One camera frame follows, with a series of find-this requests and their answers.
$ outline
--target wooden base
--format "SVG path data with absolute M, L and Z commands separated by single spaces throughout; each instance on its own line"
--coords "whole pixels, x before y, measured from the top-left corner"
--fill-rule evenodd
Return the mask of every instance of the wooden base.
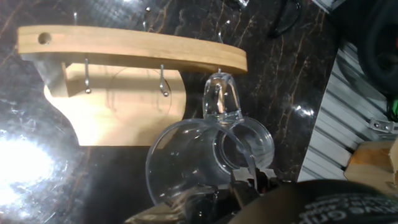
M 92 93 L 85 93 L 85 65 L 66 70 L 71 97 L 44 95 L 71 122 L 81 146 L 151 146 L 169 125 L 183 118 L 186 93 L 180 73 L 165 70 L 165 97 L 159 70 L 89 65 Z

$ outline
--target black object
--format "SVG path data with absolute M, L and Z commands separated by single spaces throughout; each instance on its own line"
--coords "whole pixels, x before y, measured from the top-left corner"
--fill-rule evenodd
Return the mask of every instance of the black object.
M 232 224 L 396 223 L 398 200 L 362 184 L 313 180 L 282 186 L 245 206 Z
M 281 25 L 282 18 L 290 18 L 292 15 L 287 12 L 288 4 L 293 4 L 295 7 L 294 18 L 290 24 L 285 26 Z M 276 15 L 274 22 L 271 24 L 269 28 L 269 32 L 267 34 L 270 38 L 276 38 L 280 35 L 286 33 L 289 29 L 291 29 L 299 20 L 301 16 L 301 4 L 300 0 L 281 0 L 280 9 Z
M 234 212 L 257 199 L 259 194 L 247 182 L 236 181 L 230 183 L 228 189 L 193 197 L 185 203 L 186 224 L 221 224 L 228 223 Z
M 398 96 L 398 1 L 346 0 L 332 20 L 358 48 L 364 74 L 382 93 Z

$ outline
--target wooden block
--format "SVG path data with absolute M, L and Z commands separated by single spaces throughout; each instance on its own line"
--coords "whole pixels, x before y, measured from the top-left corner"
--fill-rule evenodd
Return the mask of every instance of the wooden block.
M 383 192 L 396 193 L 397 169 L 394 164 L 398 140 L 363 142 L 348 162 L 345 177 L 350 181 L 375 187 Z
M 185 112 L 178 71 L 165 70 L 169 96 L 159 90 L 159 70 L 89 65 L 91 94 L 85 93 L 85 65 L 66 69 L 71 97 L 44 94 L 71 122 L 81 146 L 151 146 Z
M 115 65 L 187 72 L 245 74 L 245 51 L 174 35 L 85 26 L 28 26 L 18 30 L 24 60 Z

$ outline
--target metal hook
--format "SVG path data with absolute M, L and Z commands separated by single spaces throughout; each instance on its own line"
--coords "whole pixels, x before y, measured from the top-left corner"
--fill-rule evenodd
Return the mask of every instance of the metal hook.
M 91 88 L 90 88 L 90 78 L 88 77 L 88 59 L 85 59 L 85 73 L 86 73 L 86 93 L 90 94 L 91 93 Z
M 160 65 L 160 92 L 165 96 L 165 97 L 168 97 L 169 96 L 169 93 L 167 92 L 167 91 L 165 91 L 164 90 L 164 83 L 165 83 L 165 80 L 164 80 L 164 76 L 163 76 L 163 69 L 164 69 L 164 65 L 162 64 L 162 65 Z
M 218 31 L 218 42 L 220 42 L 220 43 L 224 43 L 223 42 L 223 36 L 222 36 L 222 33 L 223 32 L 225 32 L 226 31 L 226 28 L 228 27 L 228 25 L 231 23 L 231 21 L 230 20 L 227 20 L 226 22 L 225 22 L 225 24 L 220 28 L 220 30 Z
M 73 24 L 76 26 L 77 25 L 77 12 L 73 13 Z
M 142 22 L 142 25 L 144 26 L 144 31 L 145 32 L 147 32 L 147 23 L 145 22 L 145 20 L 146 20 L 146 18 L 147 18 L 147 16 L 148 16 L 148 13 L 150 13 L 150 7 L 146 7 L 146 9 L 145 9 L 145 15 L 144 15 L 144 22 Z

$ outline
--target glass handle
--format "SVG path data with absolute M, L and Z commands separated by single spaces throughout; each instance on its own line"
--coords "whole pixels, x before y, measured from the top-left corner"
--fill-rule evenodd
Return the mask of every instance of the glass handle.
M 243 122 L 235 81 L 228 73 L 215 73 L 206 82 L 203 117 L 227 128 Z

